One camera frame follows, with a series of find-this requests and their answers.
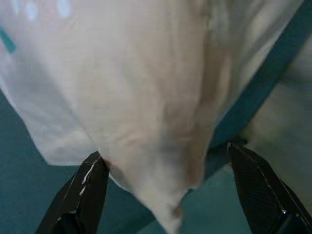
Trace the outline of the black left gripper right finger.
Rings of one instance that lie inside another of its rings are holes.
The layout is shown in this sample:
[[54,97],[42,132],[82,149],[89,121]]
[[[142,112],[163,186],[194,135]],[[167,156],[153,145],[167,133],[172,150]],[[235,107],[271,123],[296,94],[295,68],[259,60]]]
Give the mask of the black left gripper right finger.
[[237,194],[253,234],[310,234],[312,217],[270,164],[254,151],[230,142]]

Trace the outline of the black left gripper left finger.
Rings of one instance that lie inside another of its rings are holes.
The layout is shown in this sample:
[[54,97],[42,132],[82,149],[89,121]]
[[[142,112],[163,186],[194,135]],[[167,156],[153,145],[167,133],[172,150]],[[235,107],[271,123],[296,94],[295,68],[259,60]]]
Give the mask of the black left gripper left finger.
[[109,169],[90,154],[52,200],[37,234],[95,234],[104,207]]

